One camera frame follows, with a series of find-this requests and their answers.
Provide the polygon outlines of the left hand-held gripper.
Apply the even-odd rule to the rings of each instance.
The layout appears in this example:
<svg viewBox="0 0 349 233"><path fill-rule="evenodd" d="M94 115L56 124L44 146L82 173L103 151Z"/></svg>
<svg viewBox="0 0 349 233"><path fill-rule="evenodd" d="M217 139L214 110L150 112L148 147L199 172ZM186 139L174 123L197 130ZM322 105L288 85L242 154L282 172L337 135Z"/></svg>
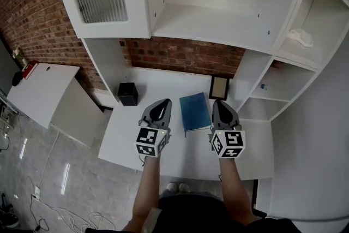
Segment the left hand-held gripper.
<svg viewBox="0 0 349 233"><path fill-rule="evenodd" d="M157 158L169 143L172 101L162 99L150 104L143 112L135 142L138 155Z"/></svg>

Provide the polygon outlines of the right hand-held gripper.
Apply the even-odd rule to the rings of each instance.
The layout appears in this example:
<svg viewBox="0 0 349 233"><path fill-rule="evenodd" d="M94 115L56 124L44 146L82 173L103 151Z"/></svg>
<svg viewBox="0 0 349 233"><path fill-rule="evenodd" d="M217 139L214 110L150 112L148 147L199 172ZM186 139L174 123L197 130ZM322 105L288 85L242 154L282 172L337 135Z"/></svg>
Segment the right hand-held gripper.
<svg viewBox="0 0 349 233"><path fill-rule="evenodd" d="M213 124L208 135L211 150L220 159L238 158L246 147L245 131L239 124L237 112L227 103L216 100L212 109ZM232 127L221 128L224 124Z"/></svg>

